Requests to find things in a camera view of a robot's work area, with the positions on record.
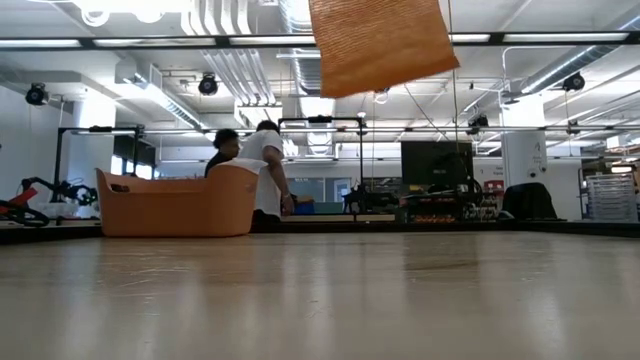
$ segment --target storage rack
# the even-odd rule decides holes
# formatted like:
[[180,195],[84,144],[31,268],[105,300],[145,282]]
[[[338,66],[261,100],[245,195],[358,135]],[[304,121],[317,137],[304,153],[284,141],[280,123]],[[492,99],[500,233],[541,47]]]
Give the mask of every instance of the storage rack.
[[601,222],[638,222],[632,174],[587,177],[591,218]]

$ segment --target dark hair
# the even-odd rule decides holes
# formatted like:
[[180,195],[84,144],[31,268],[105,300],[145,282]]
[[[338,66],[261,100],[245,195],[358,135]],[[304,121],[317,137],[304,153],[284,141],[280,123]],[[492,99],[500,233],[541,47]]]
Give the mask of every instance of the dark hair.
[[280,134],[280,128],[278,128],[278,124],[274,123],[271,120],[261,121],[260,124],[258,124],[258,128],[256,129],[256,131],[262,130],[273,130]]
[[238,138],[238,136],[238,133],[231,129],[218,130],[218,132],[216,133],[216,139],[213,140],[213,146],[216,149],[220,149],[220,147],[226,142],[235,140]]

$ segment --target white wall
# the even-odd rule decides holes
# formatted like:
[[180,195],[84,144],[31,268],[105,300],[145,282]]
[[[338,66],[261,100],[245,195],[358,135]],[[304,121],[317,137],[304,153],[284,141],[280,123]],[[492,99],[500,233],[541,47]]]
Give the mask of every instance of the white wall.
[[[0,87],[0,109],[0,199],[8,200],[16,196],[24,178],[53,180],[60,110],[30,106],[24,95],[4,87]],[[63,125],[68,126],[72,116],[62,114]],[[49,191],[37,190],[34,202],[49,200]]]

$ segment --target orange tub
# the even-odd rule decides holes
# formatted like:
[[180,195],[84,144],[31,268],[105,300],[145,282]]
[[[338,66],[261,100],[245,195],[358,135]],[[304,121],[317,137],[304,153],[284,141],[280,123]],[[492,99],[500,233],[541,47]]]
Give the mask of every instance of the orange tub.
[[[110,237],[227,237],[249,233],[257,171],[214,167],[206,179],[144,180],[96,169]],[[115,192],[111,185],[127,186]]]

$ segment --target television screen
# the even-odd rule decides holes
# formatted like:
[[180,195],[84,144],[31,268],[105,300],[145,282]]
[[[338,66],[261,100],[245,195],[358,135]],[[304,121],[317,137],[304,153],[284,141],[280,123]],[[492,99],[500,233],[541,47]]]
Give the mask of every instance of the television screen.
[[471,143],[452,141],[402,142],[402,182],[405,185],[467,184],[473,177]]

